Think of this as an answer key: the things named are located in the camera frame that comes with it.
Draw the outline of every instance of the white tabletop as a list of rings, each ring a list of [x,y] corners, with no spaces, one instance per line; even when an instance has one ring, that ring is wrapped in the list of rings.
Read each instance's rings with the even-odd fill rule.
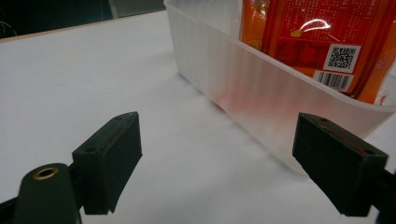
[[[109,119],[140,115],[143,158],[115,214],[83,223],[374,223],[339,215],[177,73],[166,12],[0,44],[0,202]],[[396,167],[396,117],[366,140]]]

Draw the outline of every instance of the qr code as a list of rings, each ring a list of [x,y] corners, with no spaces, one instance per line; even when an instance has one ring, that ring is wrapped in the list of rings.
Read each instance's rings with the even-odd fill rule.
[[[358,60],[361,46],[332,44],[324,69],[352,73]]]

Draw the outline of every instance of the storage bin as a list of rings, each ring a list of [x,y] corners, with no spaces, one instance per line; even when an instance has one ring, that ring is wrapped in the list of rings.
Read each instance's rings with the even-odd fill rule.
[[[364,138],[396,111],[396,79],[382,105],[334,91],[238,41],[234,0],[165,1],[177,69],[293,170],[299,112],[322,116]]]

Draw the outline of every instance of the ribbed plastic surface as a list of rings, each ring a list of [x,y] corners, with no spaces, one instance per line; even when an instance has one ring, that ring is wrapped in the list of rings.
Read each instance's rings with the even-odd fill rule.
[[[234,0],[165,1],[177,68],[195,87],[296,171],[292,143],[299,112],[365,137],[396,111],[396,81],[384,105],[368,105],[317,83],[235,38]]]

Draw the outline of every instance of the white plastic bin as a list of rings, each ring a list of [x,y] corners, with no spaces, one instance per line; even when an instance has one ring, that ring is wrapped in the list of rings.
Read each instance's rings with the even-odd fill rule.
[[[330,119],[364,138],[396,111],[396,79],[383,105],[353,100],[235,37],[234,0],[165,1],[177,68],[195,87],[296,171],[291,150],[299,112]]]

